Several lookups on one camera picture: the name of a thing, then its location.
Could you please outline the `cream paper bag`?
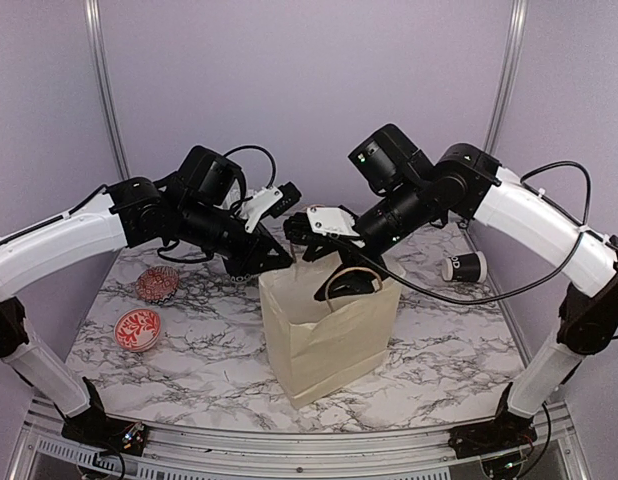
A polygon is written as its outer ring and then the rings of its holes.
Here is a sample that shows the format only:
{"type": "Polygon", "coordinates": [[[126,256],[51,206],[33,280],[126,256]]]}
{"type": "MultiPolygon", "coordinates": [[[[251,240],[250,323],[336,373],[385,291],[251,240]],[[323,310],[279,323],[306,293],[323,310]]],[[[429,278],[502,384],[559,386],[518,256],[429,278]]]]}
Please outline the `cream paper bag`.
{"type": "Polygon", "coordinates": [[[371,291],[336,295],[336,253],[259,277],[269,364],[292,406],[302,408],[369,373],[383,361],[402,285],[367,271],[371,291]]]}

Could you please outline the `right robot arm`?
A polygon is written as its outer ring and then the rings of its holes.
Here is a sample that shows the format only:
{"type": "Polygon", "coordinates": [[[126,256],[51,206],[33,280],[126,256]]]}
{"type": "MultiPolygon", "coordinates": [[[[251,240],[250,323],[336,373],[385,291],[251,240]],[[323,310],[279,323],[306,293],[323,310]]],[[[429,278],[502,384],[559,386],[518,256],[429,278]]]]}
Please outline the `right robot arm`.
{"type": "Polygon", "coordinates": [[[533,419],[544,402],[585,358],[603,351],[618,328],[618,238],[569,216],[524,177],[467,143],[432,162],[388,124],[349,158],[379,202],[360,216],[311,207],[308,223],[369,273],[381,273],[381,256],[416,229],[455,214],[510,237],[568,278],[558,328],[507,385],[494,417],[453,428],[449,444],[464,458],[533,441],[533,419]]]}

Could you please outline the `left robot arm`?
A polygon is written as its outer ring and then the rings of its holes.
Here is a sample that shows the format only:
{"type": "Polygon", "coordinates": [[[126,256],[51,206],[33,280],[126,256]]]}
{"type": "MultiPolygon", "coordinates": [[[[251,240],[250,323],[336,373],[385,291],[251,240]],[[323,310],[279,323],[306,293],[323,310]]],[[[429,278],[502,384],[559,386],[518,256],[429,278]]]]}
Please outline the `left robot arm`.
{"type": "Polygon", "coordinates": [[[76,207],[0,237],[0,360],[55,404],[66,429],[108,444],[115,423],[95,386],[36,339],[18,292],[84,259],[155,239],[194,245],[206,261],[220,256],[235,279],[287,268],[291,256],[261,221],[279,217],[300,198],[291,182],[249,194],[238,164],[195,146],[160,180],[100,186],[76,207]]]}

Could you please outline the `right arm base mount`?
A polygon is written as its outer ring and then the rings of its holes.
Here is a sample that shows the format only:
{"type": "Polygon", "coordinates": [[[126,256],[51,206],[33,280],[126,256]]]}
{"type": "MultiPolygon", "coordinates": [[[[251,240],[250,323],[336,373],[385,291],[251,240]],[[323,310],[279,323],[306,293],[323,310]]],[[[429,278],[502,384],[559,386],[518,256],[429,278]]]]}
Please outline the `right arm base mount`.
{"type": "Polygon", "coordinates": [[[487,421],[453,427],[449,430],[448,445],[458,459],[486,455],[498,451],[533,444],[537,433],[532,418],[523,418],[511,413],[508,385],[499,399],[495,416],[487,421]]]}

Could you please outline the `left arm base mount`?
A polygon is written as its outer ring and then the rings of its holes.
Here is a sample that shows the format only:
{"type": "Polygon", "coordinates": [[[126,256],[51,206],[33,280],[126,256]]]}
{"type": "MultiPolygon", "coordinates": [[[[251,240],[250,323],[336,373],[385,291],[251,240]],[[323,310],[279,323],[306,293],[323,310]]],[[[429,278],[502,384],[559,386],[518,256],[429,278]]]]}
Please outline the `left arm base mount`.
{"type": "Polygon", "coordinates": [[[69,440],[140,457],[149,428],[141,421],[110,417],[106,414],[95,385],[83,378],[89,394],[89,408],[75,417],[63,418],[61,435],[69,440]]]}

